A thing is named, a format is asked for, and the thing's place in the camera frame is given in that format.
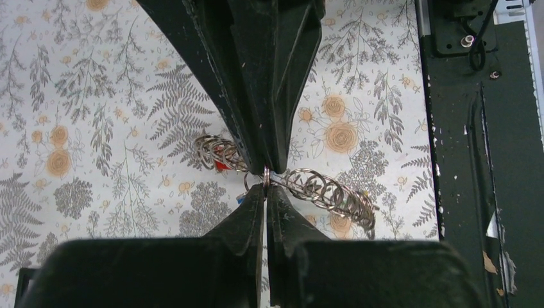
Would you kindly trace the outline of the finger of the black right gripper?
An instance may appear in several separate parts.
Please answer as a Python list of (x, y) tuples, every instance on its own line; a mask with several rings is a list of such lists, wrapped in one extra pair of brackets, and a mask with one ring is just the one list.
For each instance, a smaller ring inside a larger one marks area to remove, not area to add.
[(286, 170), (293, 120), (303, 88), (321, 42), (323, 1), (273, 1), (271, 56), (262, 65), (266, 75), (256, 102), (255, 172), (265, 167)]
[(219, 110), (249, 171), (262, 175), (268, 163), (258, 136), (231, 27), (228, 1), (140, 1), (140, 5), (195, 75)]

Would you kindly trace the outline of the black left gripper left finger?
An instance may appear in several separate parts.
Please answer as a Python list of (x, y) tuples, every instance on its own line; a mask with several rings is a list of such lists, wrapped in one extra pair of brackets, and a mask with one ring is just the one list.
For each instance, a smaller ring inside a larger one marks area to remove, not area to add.
[(82, 239), (54, 249), (17, 307), (258, 307), (264, 188), (201, 237)]

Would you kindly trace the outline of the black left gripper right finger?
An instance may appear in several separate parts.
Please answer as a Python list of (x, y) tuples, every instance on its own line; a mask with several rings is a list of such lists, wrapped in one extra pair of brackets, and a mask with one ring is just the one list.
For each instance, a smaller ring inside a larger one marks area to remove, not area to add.
[(332, 240), (285, 191), (267, 191), (270, 303), (278, 307), (482, 307), (465, 263), (435, 241)]

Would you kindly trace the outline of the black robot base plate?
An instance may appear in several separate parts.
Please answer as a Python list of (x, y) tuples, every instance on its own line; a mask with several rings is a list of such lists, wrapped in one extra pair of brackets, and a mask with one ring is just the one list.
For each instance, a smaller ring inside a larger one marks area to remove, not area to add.
[(527, 7), (417, 1), (439, 238), (484, 307), (543, 306), (543, 136)]

